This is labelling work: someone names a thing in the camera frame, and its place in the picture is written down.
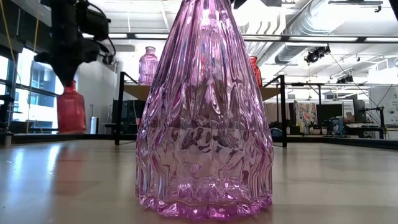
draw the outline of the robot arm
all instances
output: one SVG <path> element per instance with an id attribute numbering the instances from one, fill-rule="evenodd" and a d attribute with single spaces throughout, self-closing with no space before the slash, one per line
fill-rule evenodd
<path id="1" fill-rule="evenodd" d="M 394 14 L 396 15 L 397 20 L 398 20 L 398 1 L 390 0 L 390 5 L 391 5 L 392 10 L 394 11 Z"/>
<path id="2" fill-rule="evenodd" d="M 41 0 L 40 3 L 51 7 L 52 43 L 50 52 L 40 53 L 34 60 L 50 64 L 64 86 L 72 84 L 77 68 L 83 62 L 93 62 L 99 55 L 106 63 L 112 61 L 115 49 L 108 55 L 107 48 L 99 43 L 109 39 L 111 22 L 101 9 L 87 0 Z M 89 6 L 100 12 L 88 9 Z M 82 33 L 92 35 L 93 39 L 85 39 Z M 105 55 L 101 55 L 100 50 L 106 50 Z"/>

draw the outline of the white wall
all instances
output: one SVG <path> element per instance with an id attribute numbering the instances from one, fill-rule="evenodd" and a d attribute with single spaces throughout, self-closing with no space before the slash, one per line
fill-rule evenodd
<path id="1" fill-rule="evenodd" d="M 145 54 L 145 48 L 147 46 L 154 47 L 156 49 L 155 55 L 160 60 L 165 40 L 131 40 L 131 44 L 134 45 L 134 52 L 118 52 L 118 61 L 123 62 L 121 70 L 127 72 L 133 79 L 138 80 L 138 68 L 139 59 Z"/>
<path id="2" fill-rule="evenodd" d="M 386 126 L 398 125 L 398 95 L 397 87 L 374 87 L 369 90 L 369 97 L 372 99 L 371 107 L 375 108 L 378 106 L 384 107 L 384 122 Z M 380 120 L 379 113 L 370 111 L 373 117 Z M 387 139 L 398 139 L 397 131 L 389 131 Z"/>
<path id="3" fill-rule="evenodd" d="M 103 123 L 111 122 L 111 105 L 118 95 L 118 75 L 115 73 L 116 66 L 109 68 L 101 62 L 91 62 L 81 64 L 77 71 L 78 92 L 85 98 L 87 133 L 90 132 L 90 105 L 93 105 L 93 116 L 99 117 L 99 134 L 104 134 Z"/>

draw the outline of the black metal frame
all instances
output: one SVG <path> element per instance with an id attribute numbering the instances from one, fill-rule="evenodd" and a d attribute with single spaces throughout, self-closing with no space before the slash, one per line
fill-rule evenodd
<path id="1" fill-rule="evenodd" d="M 127 75 L 126 72 L 120 73 L 119 80 L 119 96 L 118 96 L 118 113 L 116 115 L 116 129 L 114 133 L 114 144 L 120 145 L 120 127 L 122 122 L 122 108 L 123 108 L 123 93 L 124 93 L 124 76 Z"/>
<path id="2" fill-rule="evenodd" d="M 122 121 L 122 109 L 123 109 L 123 93 L 124 93 L 124 77 L 128 77 L 132 82 L 138 84 L 131 76 L 129 76 L 126 72 L 120 73 L 120 80 L 119 80 L 119 95 L 118 95 L 118 112 L 116 113 L 116 127 L 114 133 L 114 144 L 119 146 L 120 140 L 136 140 L 136 136 L 132 135 L 132 138 L 121 137 L 121 121 Z"/>
<path id="3" fill-rule="evenodd" d="M 286 97 L 285 97 L 285 76 L 284 75 L 278 75 L 277 77 L 275 77 L 273 80 L 269 81 L 268 83 L 266 83 L 265 85 L 263 85 L 262 87 L 267 87 L 269 85 L 271 85 L 272 83 L 274 83 L 275 81 L 280 80 L 279 84 L 277 85 L 277 87 L 280 85 L 280 103 L 282 104 L 280 106 L 280 110 L 282 113 L 282 147 L 287 147 L 287 122 L 286 122 Z M 279 95 L 276 96 L 277 101 L 276 101 L 276 108 L 277 108 L 277 119 L 279 122 Z"/>
<path id="4" fill-rule="evenodd" d="M 125 37 L 112 37 L 112 40 L 167 40 L 168 33 L 132 33 L 118 32 Z M 398 44 L 397 37 L 382 37 L 384 41 L 374 41 L 369 38 L 375 36 L 347 36 L 347 35 L 277 35 L 277 34 L 243 34 L 246 42 L 283 42 L 283 43 L 319 43 L 319 44 Z"/>

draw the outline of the fluorescent light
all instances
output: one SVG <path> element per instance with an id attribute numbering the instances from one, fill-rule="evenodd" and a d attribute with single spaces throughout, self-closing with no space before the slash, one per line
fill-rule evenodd
<path id="1" fill-rule="evenodd" d="M 84 38 L 93 38 L 94 36 L 93 36 L 93 35 L 90 35 L 90 34 L 83 34 L 83 37 L 84 37 Z"/>
<path id="2" fill-rule="evenodd" d="M 288 42 L 286 46 L 309 46 L 309 47 L 326 47 L 328 44 L 322 43 L 310 43 L 310 42 Z"/>
<path id="3" fill-rule="evenodd" d="M 278 41 L 282 37 L 281 36 L 269 36 L 269 35 L 243 35 L 243 39 L 245 41 L 250 41 L 250 40 L 263 40 L 263 41 Z"/>
<path id="4" fill-rule="evenodd" d="M 358 40 L 357 37 L 333 37 L 333 36 L 325 36 L 325 37 L 311 37 L 311 36 L 301 36 L 301 37 L 290 37 L 289 40 L 293 41 L 322 41 L 322 42 L 356 42 Z"/>
<path id="5" fill-rule="evenodd" d="M 168 34 L 135 34 L 137 39 L 167 39 Z"/>
<path id="6" fill-rule="evenodd" d="M 365 42 L 398 42 L 398 37 L 368 37 Z"/>
<path id="7" fill-rule="evenodd" d="M 109 34 L 109 38 L 125 39 L 125 38 L 127 38 L 127 34 Z"/>

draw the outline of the vase neck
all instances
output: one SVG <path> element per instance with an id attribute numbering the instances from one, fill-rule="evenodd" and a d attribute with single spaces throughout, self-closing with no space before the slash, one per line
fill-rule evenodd
<path id="1" fill-rule="evenodd" d="M 155 48 L 154 47 L 146 47 L 147 53 L 155 53 Z"/>
<path id="2" fill-rule="evenodd" d="M 71 93 L 76 91 L 76 81 L 72 81 L 70 83 L 68 83 L 67 85 L 64 86 L 64 90 L 65 93 Z"/>
<path id="3" fill-rule="evenodd" d="M 252 64 L 257 64 L 257 57 L 255 57 L 255 56 L 250 56 L 250 62 L 252 63 Z"/>

